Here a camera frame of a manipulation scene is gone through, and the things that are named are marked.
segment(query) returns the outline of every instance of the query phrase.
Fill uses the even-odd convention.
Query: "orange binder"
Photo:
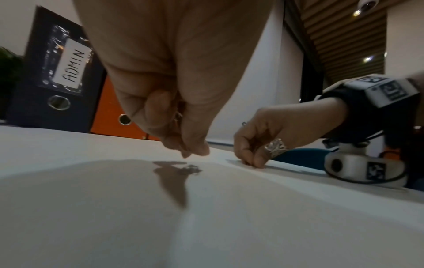
[[[103,86],[91,133],[133,139],[160,140],[148,135],[131,122],[119,104],[109,77],[106,77]]]

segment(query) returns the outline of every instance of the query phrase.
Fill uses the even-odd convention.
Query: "forearm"
[[[418,90],[421,92],[421,100],[416,110],[415,125],[424,126],[424,71],[408,75],[407,78],[412,79],[418,85]]]

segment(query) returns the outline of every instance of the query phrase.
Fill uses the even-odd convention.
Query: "hand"
[[[209,127],[239,83],[273,1],[74,3],[132,121],[185,157],[209,154]]]
[[[259,109],[234,135],[234,152],[245,164],[263,168],[265,145],[280,138],[287,149],[310,144],[339,126],[347,117],[346,104],[337,98]]]

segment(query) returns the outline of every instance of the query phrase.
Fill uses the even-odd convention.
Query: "ceiling light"
[[[364,58],[364,62],[365,63],[367,63],[367,62],[370,62],[371,60],[372,60],[372,58],[374,58],[373,56],[369,56],[369,57],[366,57],[366,58]]]

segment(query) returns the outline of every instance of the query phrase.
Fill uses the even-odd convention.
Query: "black binder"
[[[7,123],[89,133],[105,76],[82,27],[37,7]]]

